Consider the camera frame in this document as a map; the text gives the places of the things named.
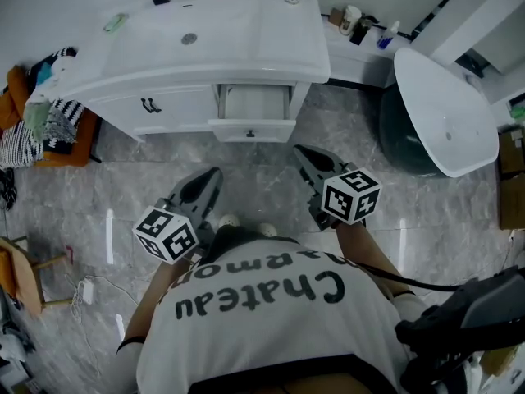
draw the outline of black cabinet handle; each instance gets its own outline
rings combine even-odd
[[[144,108],[146,111],[148,111],[151,114],[153,111],[150,108],[146,107],[146,99],[141,98],[140,100],[142,101],[142,108]]]
[[[151,107],[152,110],[154,110],[155,112],[162,111],[161,108],[159,108],[157,105],[155,105],[155,103],[153,102],[152,98],[149,98],[148,101],[149,101],[149,106]]]

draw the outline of white bottle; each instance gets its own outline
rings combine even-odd
[[[390,44],[390,41],[397,35],[399,30],[399,21],[395,21],[394,24],[383,32],[383,35],[377,40],[377,47],[380,49],[385,49]]]
[[[345,18],[339,26],[339,32],[343,35],[350,35],[358,20],[361,19],[361,15],[362,13],[357,7],[348,5],[345,10]]]

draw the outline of bathroom vanity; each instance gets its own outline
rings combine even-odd
[[[126,22],[104,32],[118,13]],[[329,76],[317,0],[129,0],[100,16],[61,96],[136,140],[286,142],[310,85]]]

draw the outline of small jar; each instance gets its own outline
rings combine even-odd
[[[339,26],[339,32],[343,35],[350,35],[352,29],[361,19],[361,15],[362,13],[357,7],[348,5],[345,9],[345,17]]]

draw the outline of white t-shirt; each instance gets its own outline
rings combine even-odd
[[[126,394],[137,383],[143,394],[205,392],[207,384],[242,392],[338,369],[372,392],[404,392],[399,379],[412,355],[395,325],[426,308],[412,294],[388,301],[340,256],[254,241],[174,282],[145,343],[118,351],[112,385]]]

